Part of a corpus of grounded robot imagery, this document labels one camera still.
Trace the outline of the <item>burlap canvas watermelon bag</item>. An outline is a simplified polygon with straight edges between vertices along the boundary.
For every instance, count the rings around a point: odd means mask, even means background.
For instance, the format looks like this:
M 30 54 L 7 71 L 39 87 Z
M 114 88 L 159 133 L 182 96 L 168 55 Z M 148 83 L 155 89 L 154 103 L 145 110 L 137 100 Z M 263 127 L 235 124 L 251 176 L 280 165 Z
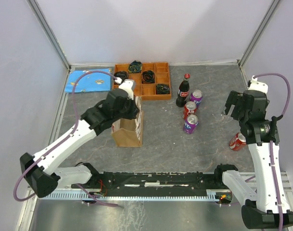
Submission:
M 143 111 L 141 96 L 136 96 L 136 103 L 140 110 L 132 120 L 120 119 L 112 124 L 112 137 L 117 147 L 141 147 L 143 134 Z

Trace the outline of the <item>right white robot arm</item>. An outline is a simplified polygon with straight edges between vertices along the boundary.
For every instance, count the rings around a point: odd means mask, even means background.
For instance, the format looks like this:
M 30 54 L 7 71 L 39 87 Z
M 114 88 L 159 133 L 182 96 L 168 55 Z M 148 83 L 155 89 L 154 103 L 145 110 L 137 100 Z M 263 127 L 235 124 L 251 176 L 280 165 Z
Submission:
M 243 93 L 231 91 L 225 103 L 224 114 L 239 122 L 240 132 L 246 139 L 255 168 L 256 190 L 240 176 L 234 165 L 216 167 L 213 183 L 226 186 L 241 207 L 242 220 L 248 229 L 278 229 L 293 226 L 293 212 L 285 199 L 279 161 L 280 117 L 266 120 L 267 95 L 257 90 Z

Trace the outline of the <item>glass cola bottle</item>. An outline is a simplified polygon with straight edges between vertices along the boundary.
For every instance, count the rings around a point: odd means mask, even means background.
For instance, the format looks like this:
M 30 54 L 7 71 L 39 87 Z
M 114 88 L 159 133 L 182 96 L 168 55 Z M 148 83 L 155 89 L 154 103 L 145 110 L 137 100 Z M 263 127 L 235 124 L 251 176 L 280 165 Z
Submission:
M 186 99 L 189 95 L 190 84 L 189 84 L 190 74 L 186 73 L 184 75 L 183 81 L 178 88 L 178 96 L 176 99 L 177 107 L 184 107 L 186 104 Z

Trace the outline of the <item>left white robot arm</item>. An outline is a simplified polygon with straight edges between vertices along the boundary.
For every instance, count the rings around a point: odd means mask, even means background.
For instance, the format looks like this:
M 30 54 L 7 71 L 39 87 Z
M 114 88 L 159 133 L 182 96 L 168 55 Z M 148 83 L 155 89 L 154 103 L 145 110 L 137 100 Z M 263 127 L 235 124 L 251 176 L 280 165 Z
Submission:
M 139 113 L 134 90 L 119 87 L 108 92 L 106 99 L 89 108 L 60 138 L 45 149 L 20 157 L 22 175 L 35 195 L 43 198 L 57 187 L 85 184 L 89 188 L 99 182 L 95 168 L 86 163 L 60 168 L 60 164 L 86 142 L 96 138 L 120 119 L 135 119 Z

